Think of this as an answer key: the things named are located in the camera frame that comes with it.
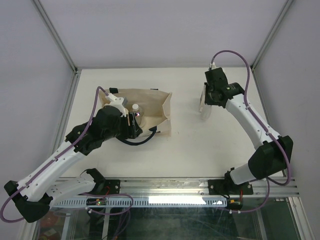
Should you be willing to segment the cream canvas tote bag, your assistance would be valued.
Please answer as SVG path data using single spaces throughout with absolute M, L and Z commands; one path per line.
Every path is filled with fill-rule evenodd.
M 152 134 L 150 130 L 157 127 L 156 136 L 169 137 L 171 135 L 171 92 L 164 92 L 158 89 L 138 88 L 106 88 L 106 93 L 116 97 L 127 98 L 126 109 L 132 112 L 132 105 L 138 104 L 144 110 L 145 126 L 139 138 Z

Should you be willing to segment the clear square bottle black cap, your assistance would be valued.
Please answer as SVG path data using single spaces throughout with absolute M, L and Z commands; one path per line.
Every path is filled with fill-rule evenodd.
M 203 85 L 201 96 L 200 96 L 200 102 L 199 102 L 199 112 L 201 114 L 204 114 L 205 111 L 207 110 L 207 105 L 206 105 L 206 85 Z

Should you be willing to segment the round silver bottle white cap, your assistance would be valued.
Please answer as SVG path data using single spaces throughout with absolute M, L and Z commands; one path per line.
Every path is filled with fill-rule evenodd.
M 143 108 L 138 105 L 137 103 L 134 103 L 132 105 L 132 113 L 134 113 L 134 118 L 135 118 L 135 121 L 137 123 L 137 125 L 143 129 L 143 127 L 146 125 L 146 119 L 145 119 L 145 116 L 144 116 L 144 110 Z

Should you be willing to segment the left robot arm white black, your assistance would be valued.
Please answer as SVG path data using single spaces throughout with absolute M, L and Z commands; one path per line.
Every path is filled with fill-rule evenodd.
M 8 200 L 13 201 L 22 219 L 33 223 L 44 217 L 57 203 L 88 193 L 100 195 L 106 185 L 105 177 L 96 169 L 84 171 L 83 176 L 57 184 L 56 180 L 76 162 L 84 159 L 103 142 L 117 138 L 135 139 L 142 133 L 136 115 L 111 105 L 98 110 L 92 120 L 75 126 L 56 152 L 29 176 L 4 185 Z

